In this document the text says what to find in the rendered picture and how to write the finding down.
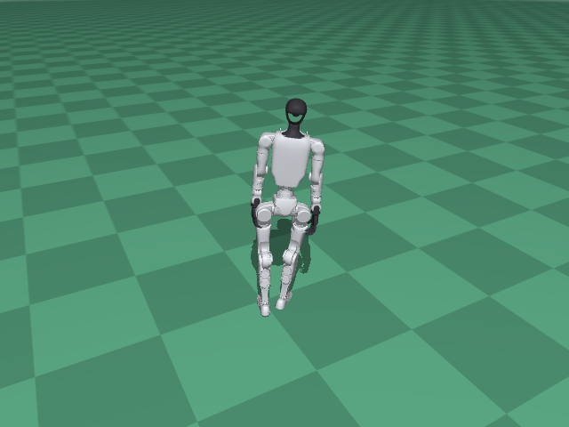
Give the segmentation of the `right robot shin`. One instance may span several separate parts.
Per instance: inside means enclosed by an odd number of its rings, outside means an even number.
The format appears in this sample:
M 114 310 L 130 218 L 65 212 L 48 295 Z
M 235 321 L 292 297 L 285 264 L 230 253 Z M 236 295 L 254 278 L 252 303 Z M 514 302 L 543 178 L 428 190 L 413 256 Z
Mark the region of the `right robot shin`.
M 293 277 L 294 277 L 294 274 L 296 271 L 296 267 L 297 267 L 297 263 L 298 263 L 298 257 L 299 257 L 299 254 L 295 253 L 293 255 L 292 264 L 287 265 L 284 263 L 283 268 L 282 268 L 282 277 L 281 277 L 282 288 L 281 288 L 280 298 L 282 298 L 282 296 L 283 296 L 284 300 L 287 297 L 289 286 L 293 280 Z

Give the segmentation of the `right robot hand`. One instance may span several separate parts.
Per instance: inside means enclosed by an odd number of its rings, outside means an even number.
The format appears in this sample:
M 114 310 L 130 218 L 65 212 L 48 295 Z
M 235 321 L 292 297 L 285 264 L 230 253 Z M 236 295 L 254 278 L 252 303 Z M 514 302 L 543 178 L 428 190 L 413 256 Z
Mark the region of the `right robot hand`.
M 305 230 L 305 231 L 309 231 L 309 232 L 306 232 L 305 234 L 312 235 L 315 233 L 316 228 L 317 228 L 317 223 L 318 223 L 318 215 L 320 214 L 319 209 L 320 209 L 320 207 L 318 205 L 316 205 L 314 207 L 314 211 L 311 210 L 312 218 L 307 222 L 307 224 L 311 223 L 311 225 L 310 225 L 310 228 Z

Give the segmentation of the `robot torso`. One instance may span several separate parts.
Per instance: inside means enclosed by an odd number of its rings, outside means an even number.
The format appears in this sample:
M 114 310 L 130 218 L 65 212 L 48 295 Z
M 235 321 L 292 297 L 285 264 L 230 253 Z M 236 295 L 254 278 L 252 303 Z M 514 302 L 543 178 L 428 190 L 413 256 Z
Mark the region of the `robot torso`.
M 287 129 L 286 129 L 287 130 Z M 285 130 L 285 131 L 286 131 Z M 278 191 L 273 195 L 273 216 L 295 216 L 297 197 L 293 187 L 298 187 L 304 178 L 311 149 L 310 135 L 302 133 L 301 139 L 288 138 L 282 135 L 281 128 L 276 131 L 272 144 L 271 173 Z

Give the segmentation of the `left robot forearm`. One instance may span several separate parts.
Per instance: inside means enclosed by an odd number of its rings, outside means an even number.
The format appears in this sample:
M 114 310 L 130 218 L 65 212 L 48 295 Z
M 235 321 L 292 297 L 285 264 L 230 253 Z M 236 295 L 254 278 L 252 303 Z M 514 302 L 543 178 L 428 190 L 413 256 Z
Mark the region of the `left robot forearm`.
M 257 175 L 257 164 L 255 164 L 253 168 L 253 178 L 252 178 L 253 181 L 252 197 L 251 197 L 252 203 L 254 202 L 255 198 L 258 198 L 261 203 L 261 194 L 262 194 L 264 180 L 265 180 L 264 177 L 262 177 L 261 175 Z

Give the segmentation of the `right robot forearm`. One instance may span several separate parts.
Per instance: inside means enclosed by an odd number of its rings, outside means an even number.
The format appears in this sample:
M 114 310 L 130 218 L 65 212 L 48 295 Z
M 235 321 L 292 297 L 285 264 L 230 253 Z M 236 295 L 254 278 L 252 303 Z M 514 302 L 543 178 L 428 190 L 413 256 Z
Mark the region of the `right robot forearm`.
M 310 185 L 310 189 L 311 189 L 311 194 L 310 194 L 310 201 L 311 201 L 311 205 L 310 208 L 312 211 L 314 211 L 314 207 L 316 205 L 318 205 L 320 207 L 319 212 L 321 210 L 321 190 L 322 190 L 322 186 L 323 186 L 323 173 L 320 174 L 320 178 L 319 178 L 319 183 L 313 183 Z

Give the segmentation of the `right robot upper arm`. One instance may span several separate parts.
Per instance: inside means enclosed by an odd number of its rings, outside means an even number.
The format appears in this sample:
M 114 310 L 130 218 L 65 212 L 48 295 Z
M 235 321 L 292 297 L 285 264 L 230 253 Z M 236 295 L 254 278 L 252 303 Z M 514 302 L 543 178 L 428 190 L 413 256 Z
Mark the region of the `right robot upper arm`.
M 319 183 L 321 170 L 324 163 L 325 146 L 322 140 L 318 138 L 311 138 L 311 150 L 314 153 L 311 160 L 312 172 L 309 173 L 309 181 Z

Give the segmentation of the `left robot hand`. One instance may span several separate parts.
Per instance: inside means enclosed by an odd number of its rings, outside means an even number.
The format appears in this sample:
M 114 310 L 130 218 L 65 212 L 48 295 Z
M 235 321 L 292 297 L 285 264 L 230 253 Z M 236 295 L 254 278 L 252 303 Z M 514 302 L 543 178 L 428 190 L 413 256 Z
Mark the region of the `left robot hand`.
M 251 203 L 251 207 L 252 207 L 252 221 L 253 221 L 253 224 L 254 224 L 256 227 L 262 228 L 261 226 L 258 225 L 257 218 L 256 218 L 256 215 L 255 215 L 255 209 L 256 209 L 256 207 L 257 207 L 259 204 L 260 204 L 260 200 L 259 200 L 258 198 L 255 198 L 255 199 L 254 199 L 254 202 Z

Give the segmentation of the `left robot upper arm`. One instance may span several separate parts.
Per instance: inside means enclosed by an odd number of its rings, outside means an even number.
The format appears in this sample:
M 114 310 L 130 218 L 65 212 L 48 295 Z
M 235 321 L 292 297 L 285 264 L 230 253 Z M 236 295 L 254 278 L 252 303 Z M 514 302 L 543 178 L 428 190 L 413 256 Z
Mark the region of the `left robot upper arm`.
M 273 144 L 276 133 L 265 132 L 260 136 L 257 149 L 257 175 L 268 173 L 269 147 Z

